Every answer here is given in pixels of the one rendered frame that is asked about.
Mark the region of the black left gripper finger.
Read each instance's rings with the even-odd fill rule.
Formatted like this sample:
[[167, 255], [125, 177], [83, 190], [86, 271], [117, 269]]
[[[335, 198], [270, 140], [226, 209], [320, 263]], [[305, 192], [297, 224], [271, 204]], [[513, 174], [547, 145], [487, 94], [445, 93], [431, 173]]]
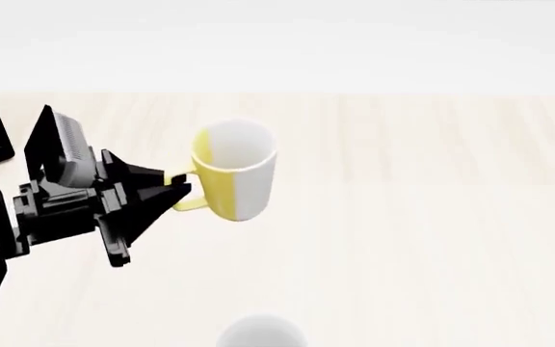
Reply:
[[167, 210], [191, 193], [190, 183], [150, 187], [139, 191], [140, 201], [126, 213], [126, 244], [130, 247]]
[[128, 164], [111, 153], [111, 181], [120, 182], [124, 187], [144, 189], [149, 187], [162, 187], [171, 184], [185, 184], [185, 173], [167, 173], [165, 170], [155, 170]]

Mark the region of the yellow and white mug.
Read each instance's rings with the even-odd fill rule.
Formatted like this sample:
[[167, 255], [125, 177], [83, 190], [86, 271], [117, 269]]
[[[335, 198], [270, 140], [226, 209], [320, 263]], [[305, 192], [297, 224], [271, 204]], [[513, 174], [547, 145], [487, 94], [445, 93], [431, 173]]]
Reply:
[[203, 196], [177, 202], [187, 212], [209, 208], [222, 219], [245, 222], [267, 207], [278, 158], [276, 137], [253, 120], [220, 120], [203, 126], [191, 143], [190, 164], [177, 175], [196, 175]]

